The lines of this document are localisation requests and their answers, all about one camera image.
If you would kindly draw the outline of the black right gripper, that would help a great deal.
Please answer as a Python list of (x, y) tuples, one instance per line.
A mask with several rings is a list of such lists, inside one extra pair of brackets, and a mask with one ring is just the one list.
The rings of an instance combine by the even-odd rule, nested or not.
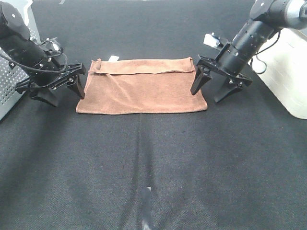
[(234, 93), (240, 92), (243, 85), (250, 86), (252, 84), (252, 79), (241, 73), (240, 70), (231, 72), (219, 64), (216, 59), (199, 55), (195, 79), (190, 89), (192, 95), (196, 95), (201, 87), (212, 79), (211, 72), (225, 77), (224, 83), (214, 96), (216, 103)]

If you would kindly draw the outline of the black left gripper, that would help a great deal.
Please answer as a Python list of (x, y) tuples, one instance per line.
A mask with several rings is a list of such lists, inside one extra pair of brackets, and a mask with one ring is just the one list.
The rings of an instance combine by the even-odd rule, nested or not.
[(49, 89), (57, 89), (66, 84), (67, 88), (77, 94), (81, 100), (84, 99), (85, 93), (81, 85), (80, 75), (86, 73), (83, 63), (70, 64), (64, 68), (62, 72), (38, 70), (28, 72), (28, 78), (17, 83), (15, 90), (21, 94), (24, 91), (34, 90), (30, 92), (32, 100), (47, 103), (53, 107), (58, 106), (56, 96)]

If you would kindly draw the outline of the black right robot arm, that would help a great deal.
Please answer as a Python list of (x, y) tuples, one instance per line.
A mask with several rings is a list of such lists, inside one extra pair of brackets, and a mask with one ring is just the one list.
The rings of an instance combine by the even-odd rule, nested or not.
[(206, 34), (203, 43), (219, 50), (215, 58), (199, 56), (196, 75), (190, 92), (195, 95), (212, 79), (211, 72), (225, 77), (214, 100), (224, 98), (248, 87), (252, 79), (241, 71), (250, 60), (261, 53), (261, 46), (279, 34), (282, 29), (304, 29), (307, 26), (307, 2), (305, 0), (257, 0), (253, 4), (249, 19), (229, 42), (225, 38)]

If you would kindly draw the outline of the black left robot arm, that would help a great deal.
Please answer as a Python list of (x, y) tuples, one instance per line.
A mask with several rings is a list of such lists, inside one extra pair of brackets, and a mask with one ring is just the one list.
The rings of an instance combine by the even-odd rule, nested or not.
[(19, 11), (7, 2), (0, 3), (0, 47), (5, 53), (1, 57), (10, 66), (19, 66), (28, 75), (15, 85), (19, 94), (28, 92), (31, 99), (56, 107), (58, 100), (52, 91), (65, 85), (84, 99), (80, 81), (86, 73), (83, 63), (68, 64), (56, 38), (42, 43), (33, 39)]

